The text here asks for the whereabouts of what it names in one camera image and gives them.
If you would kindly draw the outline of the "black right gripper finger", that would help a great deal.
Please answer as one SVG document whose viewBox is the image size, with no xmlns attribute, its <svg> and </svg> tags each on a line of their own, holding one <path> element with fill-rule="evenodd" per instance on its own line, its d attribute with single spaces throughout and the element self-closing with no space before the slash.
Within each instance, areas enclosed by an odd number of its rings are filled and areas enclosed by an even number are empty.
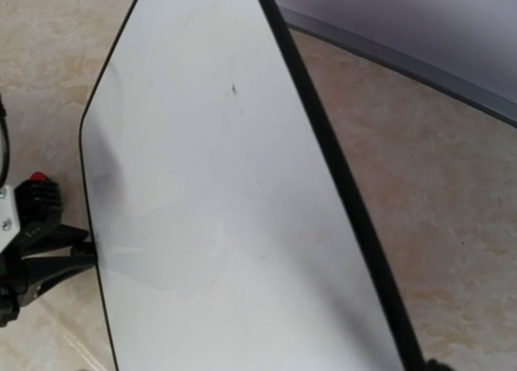
<svg viewBox="0 0 517 371">
<path fill-rule="evenodd" d="M 70 248 L 84 242 L 87 230 L 63 224 L 29 223 L 15 238 L 15 253 L 24 258 L 31 255 Z"/>
<path fill-rule="evenodd" d="M 45 256 L 23 261 L 26 289 L 22 306 L 46 294 L 61 282 L 81 274 L 97 264 L 96 255 Z"/>
</svg>

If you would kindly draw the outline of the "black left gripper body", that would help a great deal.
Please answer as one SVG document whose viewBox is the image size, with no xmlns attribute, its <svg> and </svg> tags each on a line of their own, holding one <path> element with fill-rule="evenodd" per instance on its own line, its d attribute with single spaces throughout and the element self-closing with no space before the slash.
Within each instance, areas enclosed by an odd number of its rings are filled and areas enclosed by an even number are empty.
<svg viewBox="0 0 517 371">
<path fill-rule="evenodd" d="M 15 321 L 21 300 L 29 288 L 29 274 L 21 249 L 5 249 L 1 253 L 1 326 Z"/>
</svg>

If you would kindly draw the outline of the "red bone-shaped eraser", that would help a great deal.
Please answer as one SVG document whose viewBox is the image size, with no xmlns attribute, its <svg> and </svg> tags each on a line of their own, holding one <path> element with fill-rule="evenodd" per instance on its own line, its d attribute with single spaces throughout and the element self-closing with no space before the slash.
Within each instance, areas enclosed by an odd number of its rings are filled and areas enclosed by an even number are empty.
<svg viewBox="0 0 517 371">
<path fill-rule="evenodd" d="M 36 171 L 31 175 L 30 180 L 31 181 L 46 181 L 47 176 L 40 171 Z"/>
</svg>

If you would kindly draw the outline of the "white whiteboard black frame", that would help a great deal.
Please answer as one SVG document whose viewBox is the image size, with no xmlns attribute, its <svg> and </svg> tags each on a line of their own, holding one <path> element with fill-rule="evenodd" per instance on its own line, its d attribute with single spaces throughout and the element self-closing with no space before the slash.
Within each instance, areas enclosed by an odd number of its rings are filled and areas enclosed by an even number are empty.
<svg viewBox="0 0 517 371">
<path fill-rule="evenodd" d="M 424 369 L 274 0 L 134 0 L 80 137 L 118 369 Z"/>
</svg>

